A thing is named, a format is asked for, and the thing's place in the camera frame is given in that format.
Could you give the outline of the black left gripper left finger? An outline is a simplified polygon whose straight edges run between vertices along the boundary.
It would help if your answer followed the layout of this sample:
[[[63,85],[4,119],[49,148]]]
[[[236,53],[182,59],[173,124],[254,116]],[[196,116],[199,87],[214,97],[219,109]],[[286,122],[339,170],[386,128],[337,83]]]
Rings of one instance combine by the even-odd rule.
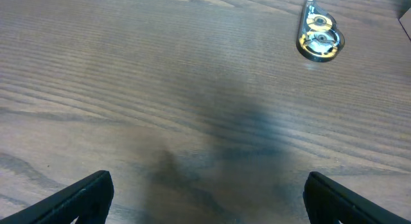
[[[2,219],[1,224],[105,224],[113,197],[111,175],[100,170]]]

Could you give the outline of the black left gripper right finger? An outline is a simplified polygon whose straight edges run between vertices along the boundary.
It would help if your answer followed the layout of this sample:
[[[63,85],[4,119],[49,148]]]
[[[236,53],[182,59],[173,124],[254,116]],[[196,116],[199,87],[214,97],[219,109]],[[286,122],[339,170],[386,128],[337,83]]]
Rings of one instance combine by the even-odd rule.
[[[317,171],[308,175],[303,199],[311,224],[410,224]]]

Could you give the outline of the yellow black correction tape dispenser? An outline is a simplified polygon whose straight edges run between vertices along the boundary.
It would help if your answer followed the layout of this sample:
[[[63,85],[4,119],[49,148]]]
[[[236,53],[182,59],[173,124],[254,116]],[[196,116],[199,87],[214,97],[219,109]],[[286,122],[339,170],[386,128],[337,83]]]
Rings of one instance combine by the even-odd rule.
[[[329,62],[344,46],[345,38],[336,20],[316,0],[306,0],[296,39],[299,53],[314,62]]]

